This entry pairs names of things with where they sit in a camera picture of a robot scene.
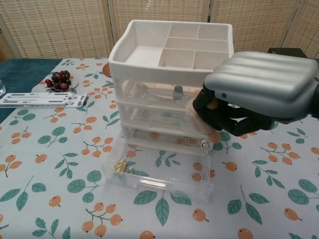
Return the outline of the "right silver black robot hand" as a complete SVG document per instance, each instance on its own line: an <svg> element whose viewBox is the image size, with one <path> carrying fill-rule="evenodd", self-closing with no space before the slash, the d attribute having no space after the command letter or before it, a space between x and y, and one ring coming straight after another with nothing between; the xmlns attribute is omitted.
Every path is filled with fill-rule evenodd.
<svg viewBox="0 0 319 239"><path fill-rule="evenodd" d="M314 59L253 51L235 53L209 74L190 105L204 133L241 136L319 116Z"/></svg>

